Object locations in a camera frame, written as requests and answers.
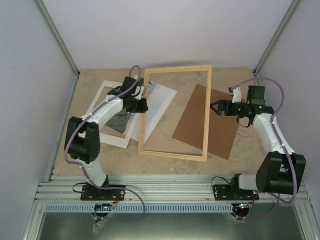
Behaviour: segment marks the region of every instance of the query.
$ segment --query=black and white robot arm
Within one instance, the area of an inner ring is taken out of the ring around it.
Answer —
[[[99,132],[102,127],[123,109],[126,109],[126,111],[130,113],[145,113],[148,110],[147,101],[145,98],[142,98],[144,87],[140,85],[133,87],[127,94],[114,99],[115,96],[123,93],[134,84],[137,77],[138,76],[134,78],[126,77],[122,86],[112,89],[103,100],[103,103],[108,103],[103,107],[99,107],[98,105],[92,111],[94,114],[89,113],[80,118],[73,116],[68,122],[64,145],[65,149],[75,129],[83,120],[88,118],[74,137],[67,153],[75,159],[74,161],[76,163],[79,163],[79,165],[84,168],[83,170],[86,173],[86,177],[90,180],[89,182],[93,182],[97,186],[108,185],[108,182],[106,182],[108,178],[102,170],[98,158],[100,152]]]
[[[218,100],[210,105],[211,109],[221,115],[248,118],[248,126],[259,133],[267,155],[255,174],[236,174],[231,179],[231,190],[234,195],[237,191],[253,190],[260,192],[293,194],[294,181],[289,160],[284,151],[287,150],[295,171],[297,191],[304,173],[306,159],[296,154],[284,138],[274,116],[274,110],[265,106],[264,86],[249,86],[246,102],[241,101],[239,87],[229,89],[233,94],[232,100]]]

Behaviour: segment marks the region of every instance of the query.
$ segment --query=white paper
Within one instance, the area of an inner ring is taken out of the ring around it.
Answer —
[[[171,88],[157,84],[150,96],[148,96],[146,100],[148,111],[146,111],[144,143],[148,140],[150,134],[155,129],[162,115],[174,99],[176,93],[177,91]],[[131,135],[131,138],[136,141],[139,141],[141,127],[141,114],[138,115],[139,118],[137,124],[135,125]]]

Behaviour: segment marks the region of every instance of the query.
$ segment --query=gray floor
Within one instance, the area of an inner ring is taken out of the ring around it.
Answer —
[[[270,210],[256,204],[249,216]],[[117,214],[133,217],[136,214]],[[237,221],[229,213],[149,213],[135,222],[108,221],[96,235],[90,213],[45,213],[38,240],[302,240],[292,206],[280,206],[261,220]]]

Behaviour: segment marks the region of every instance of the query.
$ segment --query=brown cardboard sheet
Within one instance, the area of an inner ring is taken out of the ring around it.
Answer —
[[[217,100],[231,100],[227,93],[211,89],[211,103]],[[197,84],[185,107],[182,117],[172,135],[179,140],[196,148],[203,148],[205,122],[206,87]],[[218,116],[210,111],[208,152],[226,160],[229,159],[237,129],[236,116]]]

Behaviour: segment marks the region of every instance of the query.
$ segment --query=white wall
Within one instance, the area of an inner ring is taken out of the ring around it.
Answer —
[[[304,181],[320,223],[320,1],[302,1],[263,66],[261,76],[285,92],[279,126],[289,144],[306,158]],[[280,92],[266,84],[267,104],[278,106]]]
[[[44,0],[79,69],[254,69],[292,0]]]
[[[19,240],[76,77],[34,1],[0,1],[0,22],[0,238]]]

